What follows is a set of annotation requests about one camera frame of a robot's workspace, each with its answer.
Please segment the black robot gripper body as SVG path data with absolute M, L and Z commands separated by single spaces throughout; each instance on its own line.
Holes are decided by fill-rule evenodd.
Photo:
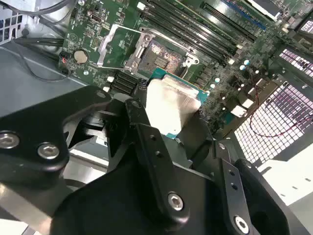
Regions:
M 252 167 L 213 142 L 208 175 L 175 166 L 160 137 L 140 137 L 111 172 L 70 195 L 54 235 L 295 235 L 297 219 Z

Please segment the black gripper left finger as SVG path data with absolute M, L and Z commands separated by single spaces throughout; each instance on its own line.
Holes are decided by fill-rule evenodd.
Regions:
M 111 171 L 66 200 L 63 210 L 112 217 L 126 208 L 160 224 L 185 224 L 190 209 L 182 198 L 175 168 L 160 132 L 135 99 L 113 100 L 93 86 L 6 115 L 2 134 L 15 135 L 0 149 L 0 178 L 36 188 L 56 184 L 69 161 L 69 149 L 84 141 L 87 117 L 100 113 L 108 133 Z

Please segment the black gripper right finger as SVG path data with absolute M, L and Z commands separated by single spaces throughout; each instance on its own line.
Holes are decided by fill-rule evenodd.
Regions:
M 233 235 L 252 234 L 243 184 L 226 145 L 213 138 L 198 112 L 186 115 L 178 138 L 190 168 L 209 176 L 216 185 L 227 230 Z

